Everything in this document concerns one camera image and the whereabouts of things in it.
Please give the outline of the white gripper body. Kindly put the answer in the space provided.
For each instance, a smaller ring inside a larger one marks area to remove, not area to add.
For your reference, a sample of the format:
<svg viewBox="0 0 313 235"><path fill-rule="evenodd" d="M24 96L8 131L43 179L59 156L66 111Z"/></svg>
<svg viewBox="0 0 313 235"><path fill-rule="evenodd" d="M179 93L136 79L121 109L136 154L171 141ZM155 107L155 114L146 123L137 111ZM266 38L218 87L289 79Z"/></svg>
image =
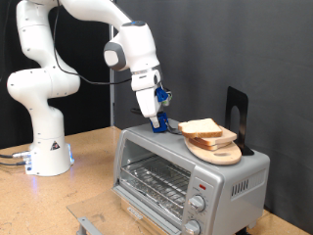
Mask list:
<svg viewBox="0 0 313 235"><path fill-rule="evenodd" d="M153 88L137 91L136 98L141 113L145 118L152 118L157 115L157 112L160 109L160 103L157 100L157 96Z"/></svg>

